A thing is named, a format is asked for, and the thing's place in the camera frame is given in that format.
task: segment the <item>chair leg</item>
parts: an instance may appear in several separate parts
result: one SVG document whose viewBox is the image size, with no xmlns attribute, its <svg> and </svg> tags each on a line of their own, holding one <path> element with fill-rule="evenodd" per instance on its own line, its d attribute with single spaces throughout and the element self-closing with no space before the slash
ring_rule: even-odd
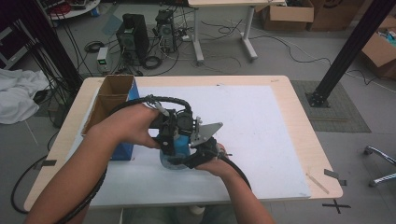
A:
<svg viewBox="0 0 396 224">
<path fill-rule="evenodd" d="M 376 149 L 375 147 L 367 146 L 364 149 L 364 154 L 366 154 L 366 155 L 371 155 L 371 154 L 373 154 L 373 152 L 376 155 L 380 156 L 381 158 L 385 159 L 386 161 L 390 162 L 392 165 L 396 166 L 396 160 L 394 160 L 392 157 L 388 156 L 387 154 L 383 153 L 382 151 Z M 396 174 L 386 175 L 384 177 L 372 180 L 372 181 L 370 181 L 369 186 L 376 187 L 378 184 L 392 180 L 392 179 L 396 179 Z"/>
</svg>

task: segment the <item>white desk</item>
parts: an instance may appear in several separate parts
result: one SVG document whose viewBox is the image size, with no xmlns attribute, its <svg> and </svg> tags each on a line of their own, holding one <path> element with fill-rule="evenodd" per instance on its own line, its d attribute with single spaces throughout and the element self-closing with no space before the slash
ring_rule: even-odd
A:
<svg viewBox="0 0 396 224">
<path fill-rule="evenodd" d="M 224 76 L 224 77 L 137 77 L 138 87 L 163 87 L 163 86 L 210 86 L 216 84 L 243 85 L 243 86 L 270 86 L 278 104 L 280 113 L 288 130 L 290 140 L 303 169 L 305 181 L 311 192 L 310 199 L 338 198 L 343 191 L 338 180 L 323 174 L 324 169 L 332 170 L 323 149 L 318 142 L 315 132 L 291 86 L 289 80 L 282 76 Z M 92 97 L 100 87 L 102 78 L 88 78 L 84 81 L 78 96 L 70 109 L 59 132 L 47 160 L 56 160 L 54 166 L 43 167 L 25 202 L 25 209 L 30 210 L 38 195 L 50 182 L 52 177 L 64 165 L 65 158 L 73 146 L 78 134 L 78 129 L 90 106 Z M 113 204 L 112 206 L 139 206 L 144 203 L 134 202 L 129 204 Z"/>
<path fill-rule="evenodd" d="M 245 32 L 241 33 L 242 42 L 250 56 L 250 60 L 253 61 L 258 58 L 256 51 L 251 46 L 250 40 L 248 39 L 251 22 L 253 20 L 255 6 L 269 6 L 284 4 L 284 0 L 189 0 L 191 7 L 194 7 L 194 35 L 192 36 L 192 43 L 194 45 L 195 56 L 198 64 L 204 62 L 204 54 L 202 53 L 201 44 L 199 42 L 199 7 L 225 7 L 225 6 L 249 6 L 247 11 L 247 20 Z"/>
</svg>

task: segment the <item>blue component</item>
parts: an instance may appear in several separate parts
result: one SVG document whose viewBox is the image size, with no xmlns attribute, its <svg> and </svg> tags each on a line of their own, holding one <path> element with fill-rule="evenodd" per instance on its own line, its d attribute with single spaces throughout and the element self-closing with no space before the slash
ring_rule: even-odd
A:
<svg viewBox="0 0 396 224">
<path fill-rule="evenodd" d="M 181 161 L 186 157 L 190 156 L 189 148 L 189 137 L 185 135 L 180 135 L 178 139 L 174 140 L 175 156 L 164 155 L 160 150 L 160 160 L 163 167 L 170 170 L 182 170 L 187 168 L 187 166 L 180 164 L 174 165 L 170 161 Z"/>
<path fill-rule="evenodd" d="M 128 92 L 128 100 L 139 98 L 139 91 L 137 90 L 136 81 L 132 83 L 132 87 Z M 130 161 L 132 158 L 132 151 L 134 145 L 129 143 L 120 143 L 111 155 L 111 161 Z"/>
</svg>

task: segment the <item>white table leg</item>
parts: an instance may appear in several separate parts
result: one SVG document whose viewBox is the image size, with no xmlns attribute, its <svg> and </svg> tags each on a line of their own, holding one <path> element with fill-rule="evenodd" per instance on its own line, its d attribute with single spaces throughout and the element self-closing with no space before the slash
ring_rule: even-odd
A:
<svg viewBox="0 0 396 224">
<path fill-rule="evenodd" d="M 194 9 L 194 35 L 192 35 L 192 44 L 194 45 L 197 63 L 203 63 L 204 62 L 204 54 L 202 53 L 201 44 L 199 43 L 198 25 L 199 25 L 198 8 L 195 8 Z"/>
<path fill-rule="evenodd" d="M 245 28 L 245 32 L 241 33 L 242 42 L 244 43 L 247 51 L 250 55 L 250 59 L 253 61 L 258 58 L 256 51 L 254 50 L 253 46 L 251 46 L 250 40 L 248 39 L 248 34 L 250 32 L 251 22 L 253 20 L 254 14 L 254 7 L 250 7 L 247 12 L 247 25 Z"/>
</svg>

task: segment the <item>floor mat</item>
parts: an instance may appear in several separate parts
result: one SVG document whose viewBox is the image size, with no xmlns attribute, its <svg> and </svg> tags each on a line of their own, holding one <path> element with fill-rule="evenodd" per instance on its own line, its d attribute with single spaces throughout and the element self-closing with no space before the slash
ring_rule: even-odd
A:
<svg viewBox="0 0 396 224">
<path fill-rule="evenodd" d="M 317 132 L 370 133 L 371 130 L 350 100 L 344 87 L 338 83 L 328 98 L 330 107 L 315 108 L 308 104 L 305 93 L 313 92 L 320 82 L 292 81 L 312 127 Z"/>
</svg>

